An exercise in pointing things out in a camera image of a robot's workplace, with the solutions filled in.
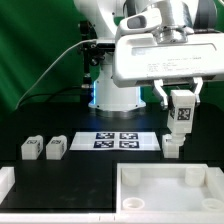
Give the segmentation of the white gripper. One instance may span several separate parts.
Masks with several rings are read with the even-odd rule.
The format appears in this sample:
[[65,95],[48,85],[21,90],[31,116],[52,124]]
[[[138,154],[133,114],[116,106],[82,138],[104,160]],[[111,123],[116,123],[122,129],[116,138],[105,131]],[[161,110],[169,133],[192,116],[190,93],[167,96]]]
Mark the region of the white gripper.
[[224,80],[224,34],[190,35],[187,43],[158,44],[152,34],[127,35],[116,43],[113,81],[122,87],[147,86],[163,110],[168,109],[165,85],[193,79],[195,106],[204,81]]

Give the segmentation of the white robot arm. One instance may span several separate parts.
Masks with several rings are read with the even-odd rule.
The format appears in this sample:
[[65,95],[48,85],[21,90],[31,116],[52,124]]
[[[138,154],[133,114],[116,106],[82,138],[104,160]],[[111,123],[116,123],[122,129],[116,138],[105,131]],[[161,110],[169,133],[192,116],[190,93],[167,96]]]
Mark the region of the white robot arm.
[[214,29],[213,0],[73,0],[96,32],[93,60],[100,65],[92,111],[130,117],[146,103],[150,86],[164,109],[163,86],[224,81],[224,33]]

